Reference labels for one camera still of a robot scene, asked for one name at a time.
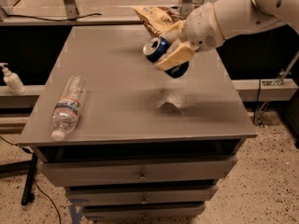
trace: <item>blue can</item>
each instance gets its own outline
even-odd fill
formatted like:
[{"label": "blue can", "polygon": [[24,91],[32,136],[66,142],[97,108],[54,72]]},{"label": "blue can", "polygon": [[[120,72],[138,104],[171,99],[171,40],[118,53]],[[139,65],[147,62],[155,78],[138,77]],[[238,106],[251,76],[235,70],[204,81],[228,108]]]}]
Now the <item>blue can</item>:
[{"label": "blue can", "polygon": [[[143,53],[152,63],[157,62],[164,54],[167,53],[170,44],[163,37],[153,37],[143,47]],[[172,67],[165,72],[172,78],[179,78],[183,76],[188,70],[189,63],[183,63]]]}]

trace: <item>black stand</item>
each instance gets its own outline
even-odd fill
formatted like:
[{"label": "black stand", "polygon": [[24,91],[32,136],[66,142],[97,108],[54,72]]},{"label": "black stand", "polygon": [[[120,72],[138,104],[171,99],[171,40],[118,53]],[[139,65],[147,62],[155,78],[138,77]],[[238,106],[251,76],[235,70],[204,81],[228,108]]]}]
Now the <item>black stand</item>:
[{"label": "black stand", "polygon": [[32,185],[36,174],[37,155],[33,154],[30,161],[20,161],[11,164],[0,165],[0,175],[11,174],[19,171],[28,170],[26,184],[21,198],[21,205],[31,203],[35,196],[31,193]]}]

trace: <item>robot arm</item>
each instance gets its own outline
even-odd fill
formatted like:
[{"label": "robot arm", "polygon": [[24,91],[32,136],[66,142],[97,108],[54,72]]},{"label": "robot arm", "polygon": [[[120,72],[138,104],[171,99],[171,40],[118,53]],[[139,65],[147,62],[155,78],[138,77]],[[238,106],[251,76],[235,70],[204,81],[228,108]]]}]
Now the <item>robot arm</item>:
[{"label": "robot arm", "polygon": [[190,60],[196,50],[214,49],[236,35],[257,34],[286,23],[299,34],[298,13],[299,0],[219,0],[204,4],[176,31],[162,35],[172,46],[156,66],[166,70]]}]

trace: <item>pump bottle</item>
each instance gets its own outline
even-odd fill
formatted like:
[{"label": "pump bottle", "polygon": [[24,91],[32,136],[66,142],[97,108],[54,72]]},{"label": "pump bottle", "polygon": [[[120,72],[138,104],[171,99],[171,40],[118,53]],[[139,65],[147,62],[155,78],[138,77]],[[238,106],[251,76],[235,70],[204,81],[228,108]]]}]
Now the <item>pump bottle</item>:
[{"label": "pump bottle", "polygon": [[13,94],[22,94],[26,91],[26,88],[22,84],[19,76],[16,73],[11,72],[7,66],[8,63],[0,63],[2,67],[2,71],[4,74],[3,80],[6,82],[7,86],[9,87],[10,91]]}]

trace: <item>plastic water bottle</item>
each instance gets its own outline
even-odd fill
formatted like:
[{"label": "plastic water bottle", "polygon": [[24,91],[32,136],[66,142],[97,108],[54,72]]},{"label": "plastic water bottle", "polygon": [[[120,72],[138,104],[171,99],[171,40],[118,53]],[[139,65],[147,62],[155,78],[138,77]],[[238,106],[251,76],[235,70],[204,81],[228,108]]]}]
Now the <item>plastic water bottle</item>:
[{"label": "plastic water bottle", "polygon": [[76,128],[87,92],[86,86],[86,79],[82,76],[72,76],[67,80],[52,115],[53,140],[64,140]]}]

